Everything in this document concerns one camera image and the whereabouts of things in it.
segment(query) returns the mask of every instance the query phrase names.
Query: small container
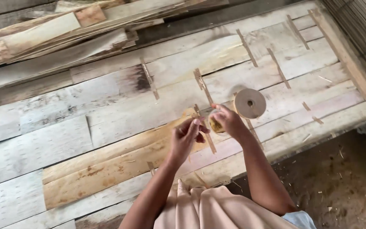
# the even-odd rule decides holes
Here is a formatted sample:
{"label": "small container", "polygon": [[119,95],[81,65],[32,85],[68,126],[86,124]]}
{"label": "small container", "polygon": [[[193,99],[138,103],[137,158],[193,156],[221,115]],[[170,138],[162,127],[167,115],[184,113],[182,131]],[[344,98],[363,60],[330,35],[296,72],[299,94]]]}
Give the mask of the small container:
{"label": "small container", "polygon": [[228,133],[224,130],[222,125],[219,122],[217,122],[215,119],[212,120],[212,118],[210,117],[211,114],[219,112],[219,111],[220,111],[219,109],[214,109],[210,112],[210,114],[208,116],[208,128],[211,129],[217,135],[228,136]]}

